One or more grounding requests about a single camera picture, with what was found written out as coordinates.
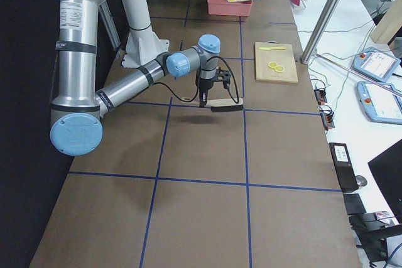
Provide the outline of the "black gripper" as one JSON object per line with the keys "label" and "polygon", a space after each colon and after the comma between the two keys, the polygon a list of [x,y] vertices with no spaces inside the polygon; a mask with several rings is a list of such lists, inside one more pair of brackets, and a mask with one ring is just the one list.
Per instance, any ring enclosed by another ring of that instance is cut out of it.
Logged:
{"label": "black gripper", "polygon": [[208,101],[208,91],[214,86],[214,83],[216,82],[217,77],[214,76],[212,78],[201,78],[200,76],[196,76],[196,86],[198,88],[199,92],[199,106],[200,107],[205,107],[207,105]]}

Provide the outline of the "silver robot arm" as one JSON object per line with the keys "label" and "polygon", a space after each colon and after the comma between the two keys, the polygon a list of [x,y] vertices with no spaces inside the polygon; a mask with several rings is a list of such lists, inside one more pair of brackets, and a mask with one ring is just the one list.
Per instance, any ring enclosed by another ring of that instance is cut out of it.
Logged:
{"label": "silver robot arm", "polygon": [[51,103],[52,144],[61,153],[81,156],[101,142],[101,119],[117,106],[153,86],[159,79],[196,73],[200,105],[216,79],[220,39],[203,35],[186,50],[170,53],[169,42],[152,29],[146,0],[122,0],[129,24],[123,65],[130,73],[102,89],[95,88],[97,26],[103,21],[112,46],[119,36],[106,0],[60,0],[58,95]]}

